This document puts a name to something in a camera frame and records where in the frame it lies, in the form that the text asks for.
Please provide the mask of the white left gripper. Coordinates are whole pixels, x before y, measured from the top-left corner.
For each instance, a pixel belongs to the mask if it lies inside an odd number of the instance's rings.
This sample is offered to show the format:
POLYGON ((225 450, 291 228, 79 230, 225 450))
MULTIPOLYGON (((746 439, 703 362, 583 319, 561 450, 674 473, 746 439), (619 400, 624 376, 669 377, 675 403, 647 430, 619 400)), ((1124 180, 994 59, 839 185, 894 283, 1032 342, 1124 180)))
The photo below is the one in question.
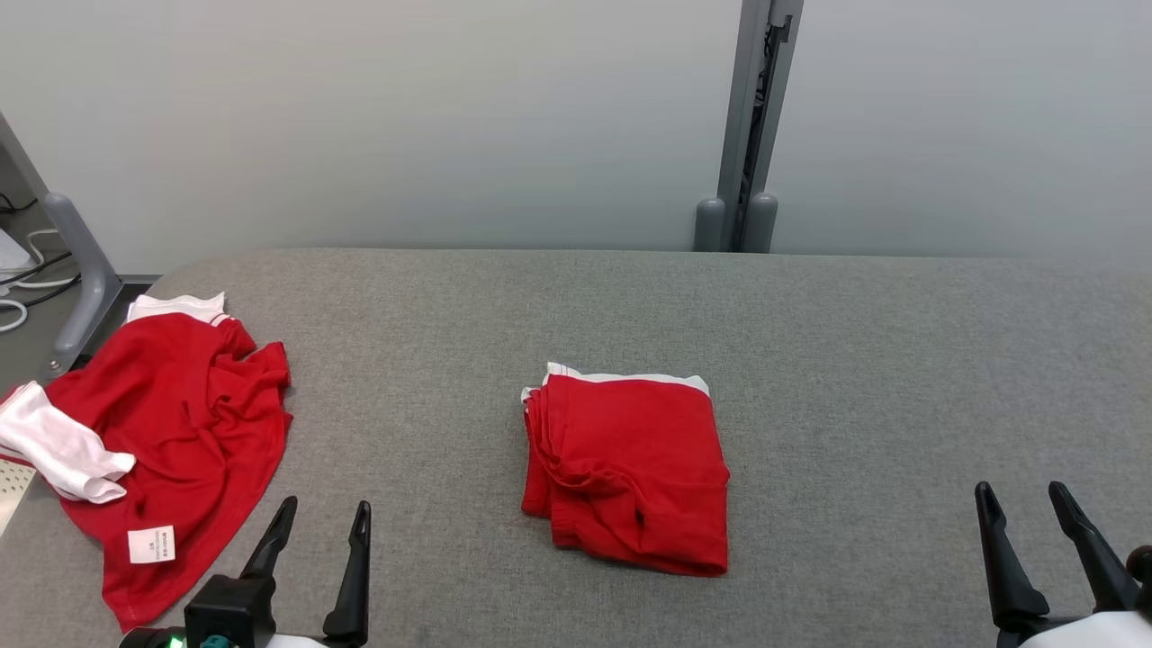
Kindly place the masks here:
MULTIPOLYGON (((274 517, 247 559, 242 580, 275 579, 276 558, 291 537, 293 518, 300 498, 289 496, 276 508, 274 517)), ((323 648, 364 647, 369 641, 370 583, 371 583, 372 508, 361 500, 356 508, 348 544, 349 555, 338 592, 338 603, 326 616, 323 636, 273 634, 266 648, 323 648)))

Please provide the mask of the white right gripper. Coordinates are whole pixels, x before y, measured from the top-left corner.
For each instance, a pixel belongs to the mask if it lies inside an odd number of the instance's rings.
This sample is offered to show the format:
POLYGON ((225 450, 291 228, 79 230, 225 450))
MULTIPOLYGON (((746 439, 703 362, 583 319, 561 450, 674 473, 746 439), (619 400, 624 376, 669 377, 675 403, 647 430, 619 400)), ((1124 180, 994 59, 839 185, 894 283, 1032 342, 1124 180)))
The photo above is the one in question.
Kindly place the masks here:
POLYGON ((1064 483, 1051 482, 1048 496, 1087 578, 1096 615, 1048 617, 1048 600, 1032 586, 1005 533, 1007 517, 995 490, 980 482, 975 487, 976 521, 996 647, 1149 647, 1149 611, 1135 610, 1139 583, 1064 483))

